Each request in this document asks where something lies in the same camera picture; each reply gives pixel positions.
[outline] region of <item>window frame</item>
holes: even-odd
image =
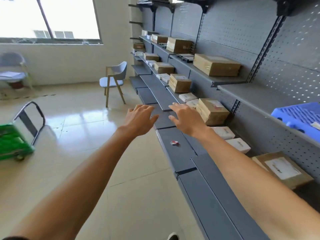
[[[0,37],[0,43],[6,43],[6,44],[103,44],[101,39],[101,32],[100,32],[100,25],[98,21],[98,15],[97,15],[97,9],[95,0],[92,0],[93,2],[93,8],[94,8],[94,14],[96,17],[97,27],[98,27],[98,33],[99,33],[99,39],[65,39],[65,38],[55,38],[53,36],[53,32],[49,26],[48,20],[46,18],[46,14],[42,8],[41,1],[37,0],[39,9],[42,14],[42,18],[46,24],[47,31],[49,32],[50,38],[3,38]]]

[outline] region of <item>blue crate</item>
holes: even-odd
[[[320,130],[311,126],[314,122],[320,124],[319,103],[314,102],[276,108],[271,113],[271,116],[281,120],[288,127],[299,130],[315,141],[320,142]]]

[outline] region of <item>forearm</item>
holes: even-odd
[[[319,214],[212,129],[195,136],[251,217],[271,239],[319,237]]]
[[[109,141],[42,199],[11,235],[23,235],[32,240],[54,239],[64,232],[70,235],[71,229],[75,237],[96,206],[123,152],[134,139],[125,130],[119,127]]]

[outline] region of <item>shoe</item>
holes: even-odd
[[[168,237],[168,240],[179,240],[179,236],[178,234],[176,234],[175,232],[171,233]]]

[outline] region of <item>blue-gray chair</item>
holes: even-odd
[[[25,58],[16,52],[4,52],[0,55],[0,68],[20,67],[22,72],[3,71],[0,72],[0,80],[7,83],[14,83],[27,79],[29,87],[32,89],[32,80],[29,75]]]
[[[104,88],[104,95],[106,96],[106,108],[108,108],[109,100],[109,88],[117,87],[124,104],[126,104],[123,98],[123,93],[120,86],[123,85],[123,80],[126,78],[127,62],[124,61],[119,65],[106,66],[106,76],[100,79],[100,86]]]

